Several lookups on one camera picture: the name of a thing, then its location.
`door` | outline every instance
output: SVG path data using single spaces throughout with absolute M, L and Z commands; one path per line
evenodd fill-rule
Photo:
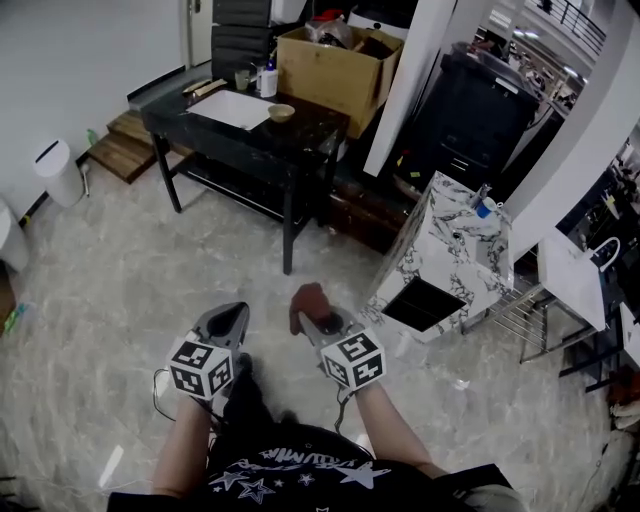
M 191 65 L 211 60 L 213 0 L 188 0 L 191 18 Z

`blue item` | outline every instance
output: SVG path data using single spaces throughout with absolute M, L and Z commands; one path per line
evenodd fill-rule
M 488 217 L 490 213 L 491 213 L 491 210 L 489 210 L 489 208 L 485 206 L 484 202 L 480 201 L 478 203 L 478 206 L 476 206 L 476 214 L 481 219 Z

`white bottle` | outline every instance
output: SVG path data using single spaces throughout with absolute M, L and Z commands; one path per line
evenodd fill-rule
M 267 69 L 260 77 L 260 97 L 271 98 L 278 92 L 278 70 L 273 65 L 273 59 L 269 59 Z

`cable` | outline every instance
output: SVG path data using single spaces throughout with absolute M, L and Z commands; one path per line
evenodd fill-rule
M 195 403 L 197 403 L 200 407 L 202 407 L 205 411 L 207 411 L 207 413 L 208 413 L 209 415 L 213 416 L 213 418 L 215 418 L 215 420 L 216 420 L 218 423 L 220 423 L 220 424 L 224 424 L 224 425 L 226 425 L 226 424 L 227 424 L 227 422 L 225 421 L 225 419 L 224 419 L 222 416 L 220 416 L 220 415 L 216 414 L 215 412 L 213 412 L 213 410 L 212 410 L 212 409 L 207 405 L 207 403 L 206 403 L 204 400 L 198 400 L 197 398 L 195 398 L 195 397 L 193 397 L 193 396 L 191 397 L 191 399 L 192 399 Z
M 24 478 L 27 483 L 28 482 L 40 482 L 43 483 L 45 485 L 48 485 L 50 487 L 55 487 L 56 489 L 59 489 L 61 491 L 64 492 L 69 492 L 72 496 L 76 497 L 76 498 L 86 498 L 87 496 L 90 496 L 91 494 L 105 494 L 107 492 L 111 492 L 111 491 L 116 491 L 118 489 L 122 489 L 124 487 L 129 487 L 130 485 L 133 484 L 138 484 L 138 483 L 152 483 L 151 480 L 146 480 L 146 479 L 140 479 L 140 480 L 134 480 L 132 482 L 127 482 L 126 484 L 121 484 L 121 485 L 116 485 L 114 487 L 105 487 L 104 489 L 83 489 L 81 487 L 74 487 L 72 485 L 58 485 L 58 484 L 54 484 L 53 482 L 51 482 L 50 480 L 46 479 L 46 478 L 34 478 L 34 477 L 30 477 L 28 475 L 16 475 L 16 477 L 18 478 Z
M 158 411 L 162 416 L 164 416 L 168 420 L 176 421 L 175 418 L 172 418 L 167 413 L 165 413 L 162 409 L 160 409 L 160 406 L 158 405 L 158 387 L 157 387 L 156 381 L 158 379 L 158 375 L 160 375 L 163 372 L 168 372 L 168 371 L 169 370 L 167 370 L 167 369 L 160 368 L 160 369 L 156 370 L 155 373 L 153 374 L 153 407 L 155 408 L 156 411 Z M 204 401 L 198 400 L 193 396 L 191 396 L 191 399 L 195 403 L 197 403 L 200 407 L 202 407 L 205 411 L 207 411 L 207 414 L 212 416 L 221 425 L 222 424 L 226 425 L 227 422 L 224 420 L 224 418 L 222 418 L 220 415 L 218 415 L 215 412 L 213 412 L 211 410 L 211 408 L 209 406 L 207 406 Z M 214 433 L 214 434 L 217 434 L 217 432 L 215 430 L 213 430 L 213 429 L 211 429 L 211 432 Z
M 340 426 L 342 425 L 342 420 L 344 420 L 344 409 L 351 397 L 355 394 L 355 391 L 350 391 L 343 400 L 340 400 L 340 391 L 342 391 L 342 386 L 338 386 L 338 394 L 336 395 L 336 400 L 338 401 L 338 405 L 340 406 L 340 412 L 338 414 L 338 419 L 333 424 L 333 426 L 335 427 L 336 432 L 342 435 L 342 433 L 340 432 Z
M 160 368 L 159 370 L 156 370 L 156 372 L 153 374 L 153 407 L 155 408 L 156 411 L 158 411 L 160 414 L 162 414 L 162 416 L 164 416 L 168 420 L 176 421 L 174 418 L 172 418 L 171 416 L 163 412 L 158 406 L 158 387 L 156 385 L 156 380 L 158 379 L 158 375 L 160 375 L 162 372 L 168 372 L 168 371 L 169 370 Z

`marble pattern cabinet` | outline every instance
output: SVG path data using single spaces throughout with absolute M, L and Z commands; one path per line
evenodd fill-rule
M 485 219 L 473 192 L 437 172 L 398 234 L 360 312 L 365 322 L 429 341 L 513 288 L 511 222 Z

